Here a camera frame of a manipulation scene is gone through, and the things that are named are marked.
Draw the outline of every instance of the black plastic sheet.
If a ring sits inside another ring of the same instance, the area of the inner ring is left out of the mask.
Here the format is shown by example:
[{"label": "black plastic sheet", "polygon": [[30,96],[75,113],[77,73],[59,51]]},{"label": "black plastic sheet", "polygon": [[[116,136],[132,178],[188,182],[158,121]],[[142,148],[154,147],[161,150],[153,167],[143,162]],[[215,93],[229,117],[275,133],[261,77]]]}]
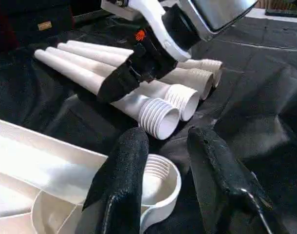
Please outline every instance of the black plastic sheet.
[{"label": "black plastic sheet", "polygon": [[[140,23],[116,17],[0,55],[0,118],[69,143],[109,154],[137,123],[33,58],[38,48],[77,39],[129,47]],[[252,170],[297,233],[297,23],[245,18],[193,48],[196,59],[225,63],[219,87],[188,123],[165,141],[149,138],[150,153],[172,160],[183,187],[173,214],[146,233],[203,233],[186,148],[191,126],[212,126]]]}]

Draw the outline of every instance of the white device housing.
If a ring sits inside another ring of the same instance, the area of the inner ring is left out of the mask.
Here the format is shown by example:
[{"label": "white device housing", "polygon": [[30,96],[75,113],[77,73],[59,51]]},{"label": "white device housing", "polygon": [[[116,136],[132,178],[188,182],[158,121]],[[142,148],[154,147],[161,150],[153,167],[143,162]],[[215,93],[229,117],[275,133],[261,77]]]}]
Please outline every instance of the white device housing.
[{"label": "white device housing", "polygon": [[129,0],[128,8],[118,7],[114,4],[110,5],[106,0],[102,0],[101,7],[104,10],[108,10],[116,15],[124,17],[126,19],[132,19],[134,12],[131,12],[129,8],[132,8],[140,12],[147,20],[155,36],[160,42],[161,46],[177,61],[185,62],[191,58],[191,54],[184,51],[177,45],[173,38],[168,33],[164,26],[162,16],[166,13],[158,0]]}]

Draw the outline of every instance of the black fabric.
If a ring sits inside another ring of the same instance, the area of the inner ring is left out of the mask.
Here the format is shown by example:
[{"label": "black fabric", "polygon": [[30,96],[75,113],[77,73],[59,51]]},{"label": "black fabric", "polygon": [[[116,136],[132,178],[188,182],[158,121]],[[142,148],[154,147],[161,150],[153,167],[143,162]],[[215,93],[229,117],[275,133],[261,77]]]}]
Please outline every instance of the black fabric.
[{"label": "black fabric", "polygon": [[66,5],[69,2],[69,0],[0,0],[0,9],[4,15],[12,15],[49,9],[55,6]]},{"label": "black fabric", "polygon": [[142,128],[122,134],[93,178],[77,234],[139,233],[148,154],[149,140]]},{"label": "black fabric", "polygon": [[[0,55],[0,118],[108,155],[136,121],[36,61],[33,52],[69,39],[128,48],[126,38],[140,24],[110,17]],[[165,141],[149,136],[150,153],[178,166],[183,187],[173,214],[146,233],[204,233],[189,172],[191,126],[214,127],[297,233],[297,23],[245,18],[197,44],[193,57],[222,60],[225,69],[188,123]]]},{"label": "black fabric", "polygon": [[207,233],[289,233],[255,175],[213,130],[191,128],[187,147]]},{"label": "black fabric", "polygon": [[[39,42],[44,38],[71,30],[73,27],[73,17],[69,5],[9,16],[8,21],[20,46]],[[44,22],[50,22],[52,27],[39,30],[38,25]]]}]

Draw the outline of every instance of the ribbed tube end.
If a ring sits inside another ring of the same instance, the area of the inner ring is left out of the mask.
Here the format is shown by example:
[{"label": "ribbed tube end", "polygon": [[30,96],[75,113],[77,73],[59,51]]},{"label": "ribbed tube end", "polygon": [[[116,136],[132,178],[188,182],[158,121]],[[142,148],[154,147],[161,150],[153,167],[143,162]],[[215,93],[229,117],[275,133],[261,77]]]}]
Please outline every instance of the ribbed tube end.
[{"label": "ribbed tube end", "polygon": [[197,68],[188,70],[188,76],[194,77],[197,80],[197,87],[195,89],[201,94],[201,99],[205,100],[214,85],[214,74],[210,71],[205,71]]},{"label": "ribbed tube end", "polygon": [[212,59],[201,60],[201,69],[210,71],[214,74],[213,87],[215,88],[220,83],[221,75],[222,75],[222,67],[223,67],[223,62],[221,61],[212,60]]},{"label": "ribbed tube end", "polygon": [[194,115],[199,103],[200,94],[181,84],[173,84],[166,93],[165,101],[180,111],[180,119],[188,121]]},{"label": "ribbed tube end", "polygon": [[140,110],[139,125],[153,137],[164,140],[178,126],[179,110],[160,98],[148,100]]}]

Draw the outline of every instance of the white plastic tube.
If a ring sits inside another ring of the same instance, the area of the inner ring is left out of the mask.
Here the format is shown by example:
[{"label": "white plastic tube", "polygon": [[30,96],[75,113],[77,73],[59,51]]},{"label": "white plastic tube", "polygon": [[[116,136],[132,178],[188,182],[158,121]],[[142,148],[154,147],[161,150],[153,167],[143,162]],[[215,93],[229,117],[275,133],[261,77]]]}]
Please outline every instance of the white plastic tube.
[{"label": "white plastic tube", "polygon": [[159,155],[149,155],[144,169],[140,233],[165,220],[173,211],[181,190],[177,167]]},{"label": "white plastic tube", "polygon": [[221,61],[212,60],[212,59],[202,59],[202,60],[189,59],[186,62],[178,62],[177,67],[184,68],[184,69],[198,68],[201,70],[212,72],[214,74],[213,87],[216,88],[219,85],[221,80],[223,63]]},{"label": "white plastic tube", "polygon": [[[98,45],[98,44],[86,43],[86,42],[75,41],[75,40],[69,40],[67,44],[90,48],[97,51],[115,53],[123,56],[129,56],[133,53],[133,51],[129,49],[124,49],[124,48],[119,48],[114,46]],[[222,75],[222,66],[223,66],[223,63],[221,61],[212,60],[212,59],[202,59],[202,60],[189,59],[186,62],[179,62],[177,65],[178,68],[184,68],[184,69],[198,68],[201,70],[212,72],[214,74],[214,83],[213,83],[214,87],[217,87],[220,82],[221,75]]]},{"label": "white plastic tube", "polygon": [[109,53],[123,55],[123,56],[129,56],[133,53],[133,51],[129,49],[124,49],[124,48],[114,47],[114,46],[107,46],[107,45],[92,44],[92,43],[87,43],[87,42],[82,42],[77,40],[69,40],[67,41],[67,44],[82,46],[82,47],[91,48],[97,51],[104,51],[104,52],[109,52]]},{"label": "white plastic tube", "polygon": [[147,133],[159,140],[170,137],[179,123],[179,110],[160,98],[132,92],[111,104],[137,120]]},{"label": "white plastic tube", "polygon": [[[81,44],[82,42],[77,43],[76,41],[74,42],[69,41],[68,44],[60,43],[58,45],[58,48],[71,53],[76,53],[78,55],[81,55],[90,59],[94,59],[102,63],[110,64],[115,67],[118,67],[126,60],[126,56],[117,55],[109,52],[97,51],[96,48],[94,48],[94,47],[100,47],[100,48],[106,49],[107,46],[84,43],[83,44],[84,46],[80,47]],[[190,87],[192,89],[195,89],[201,94],[201,98],[205,100],[210,92],[210,89],[213,83],[213,78],[214,78],[213,74],[206,71],[203,72],[203,71],[193,70],[191,72],[187,72],[184,69],[174,69],[163,79],[165,80],[166,83],[169,83],[169,84],[179,83],[187,87]]]},{"label": "white plastic tube", "polygon": [[135,92],[152,98],[162,98],[169,102],[179,109],[182,121],[192,118],[200,98],[200,94],[195,89],[181,84],[165,84],[157,80],[153,80],[151,83],[141,83]]},{"label": "white plastic tube", "polygon": [[113,54],[113,53],[104,52],[104,51],[98,51],[95,49],[81,47],[78,45],[59,43],[57,47],[60,50],[64,50],[89,59],[106,63],[114,67],[120,66],[122,63],[126,61],[126,58],[127,58],[126,56],[123,56],[123,55]]},{"label": "white plastic tube", "polygon": [[[37,50],[35,56],[95,95],[98,94],[98,90],[105,79],[92,71],[81,68],[45,51]],[[163,140],[168,138],[174,132],[179,122],[179,110],[162,99],[150,99],[131,93],[121,100],[112,103],[112,105],[138,121],[147,133],[157,139]]]},{"label": "white plastic tube", "polygon": [[36,50],[35,57],[95,95],[98,94],[102,82],[105,79],[92,71],[43,50]]},{"label": "white plastic tube", "polygon": [[46,52],[52,55],[58,56],[61,59],[67,60],[73,64],[76,64],[82,68],[92,71],[102,77],[107,77],[116,67],[110,66],[106,63],[98,62],[89,58],[85,58],[76,54],[72,54],[63,50],[59,50],[53,47],[48,47]]},{"label": "white plastic tube", "polygon": [[200,93],[201,99],[205,100],[214,82],[214,75],[212,72],[195,68],[190,70],[176,68],[168,75],[164,76],[161,81],[168,84],[179,83],[193,88]]},{"label": "white plastic tube", "polygon": [[[115,67],[108,64],[55,49],[53,47],[48,47],[46,51],[62,59],[66,59],[69,62],[82,66],[101,76],[107,77],[113,70],[116,69]],[[165,101],[168,101],[174,107],[179,109],[180,119],[183,121],[188,121],[193,116],[200,96],[199,93],[194,89],[180,84],[169,85],[157,80],[154,80],[151,83],[141,83],[140,87],[136,90],[136,93],[143,94],[150,98],[161,98]],[[137,115],[131,117],[135,120],[138,120]]]}]

